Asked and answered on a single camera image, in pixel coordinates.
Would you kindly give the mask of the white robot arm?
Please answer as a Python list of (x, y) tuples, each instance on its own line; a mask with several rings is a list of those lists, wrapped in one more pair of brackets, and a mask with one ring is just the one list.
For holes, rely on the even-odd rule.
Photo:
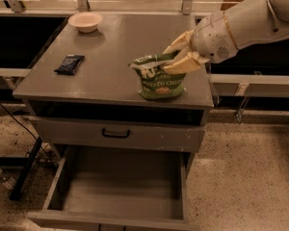
[(165, 50), (175, 57), (162, 69), (168, 74), (195, 71), (202, 64), (219, 64), (255, 44), (289, 39), (289, 0), (244, 0), (204, 17)]

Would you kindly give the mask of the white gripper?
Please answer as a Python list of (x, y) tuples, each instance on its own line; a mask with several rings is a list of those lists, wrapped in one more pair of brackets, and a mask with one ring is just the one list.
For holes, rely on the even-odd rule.
[(204, 17), (191, 31), (185, 31), (165, 50), (164, 54), (178, 53), (186, 49), (187, 55), (181, 60), (165, 65), (168, 74), (185, 74), (197, 71), (209, 62), (219, 64), (234, 57), (238, 48), (224, 12)]

